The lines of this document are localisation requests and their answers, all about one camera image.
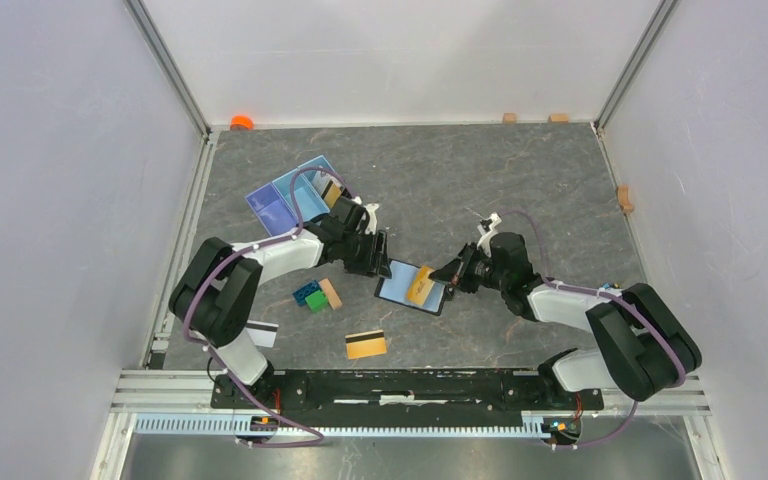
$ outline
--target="gray floor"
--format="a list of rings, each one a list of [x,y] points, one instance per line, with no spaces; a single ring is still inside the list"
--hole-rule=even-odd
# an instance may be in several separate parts
[[[596,138],[585,124],[523,124],[223,132],[218,141],[195,245],[263,238],[245,195],[300,163],[325,155],[366,202],[380,203],[380,226],[395,259],[439,267],[466,242],[479,220],[504,207],[525,207],[546,233],[554,275],[568,283],[630,285],[642,279],[614,187]],[[526,236],[528,224],[504,217],[502,230]],[[312,314],[292,292],[331,279],[340,310]],[[327,265],[276,279],[258,291],[251,318],[280,324],[265,355],[276,368],[535,366],[570,347],[592,345],[583,332],[517,319],[497,292],[460,294],[435,317],[373,297],[377,280]],[[180,324],[166,369],[202,369],[199,348]],[[386,355],[350,361],[347,334],[384,329]]]
[[[616,419],[587,419],[585,438]],[[698,479],[681,419],[637,419],[615,439],[551,453],[535,440],[333,438],[323,447],[248,450],[227,437],[136,435],[124,479]]]

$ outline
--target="white card with black stripe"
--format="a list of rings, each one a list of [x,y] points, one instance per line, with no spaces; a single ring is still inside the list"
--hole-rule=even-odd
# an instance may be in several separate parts
[[[258,347],[272,348],[275,345],[275,337],[278,336],[278,324],[249,321],[246,323],[245,330]]]

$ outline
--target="light blue pad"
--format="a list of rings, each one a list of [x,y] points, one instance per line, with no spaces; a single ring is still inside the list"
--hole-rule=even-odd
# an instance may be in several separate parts
[[[419,268],[398,260],[390,260],[390,270],[393,272],[393,278],[384,279],[378,292],[379,298],[431,313],[440,312],[440,307],[443,304],[443,285],[434,282],[434,286],[431,287],[431,292],[428,294],[428,298],[425,299],[425,303],[421,306],[416,305],[409,302],[406,297],[411,283],[416,278],[416,274],[419,273]]]

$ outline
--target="gray tabletop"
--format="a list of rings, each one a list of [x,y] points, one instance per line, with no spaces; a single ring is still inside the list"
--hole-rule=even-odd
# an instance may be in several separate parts
[[[476,241],[479,215],[524,207],[540,223],[556,277],[567,283],[630,285],[642,279],[614,185],[586,124],[412,126],[223,132],[199,217],[195,247],[267,236],[245,196],[299,164],[325,155],[365,202],[380,203],[391,258],[440,267]],[[501,230],[526,237],[527,222]],[[312,313],[292,292],[328,278],[339,310]],[[373,296],[378,281],[341,264],[294,272],[258,290],[251,319],[280,325],[264,354],[276,368],[525,367],[571,347],[593,345],[581,331],[514,317],[498,292],[458,294],[441,316]],[[176,324],[164,368],[202,369],[207,357],[185,344]],[[346,357],[345,336],[383,329],[388,353]]]

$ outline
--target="black stripe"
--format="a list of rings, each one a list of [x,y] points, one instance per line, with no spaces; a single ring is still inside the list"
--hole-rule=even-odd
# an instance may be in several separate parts
[[[246,328],[250,330],[263,330],[265,332],[277,332],[278,325],[261,325],[259,323],[247,323]]]
[[[376,338],[384,338],[384,332],[373,332],[365,335],[358,335],[356,337],[346,337],[346,343],[362,342],[364,340],[373,340]]]

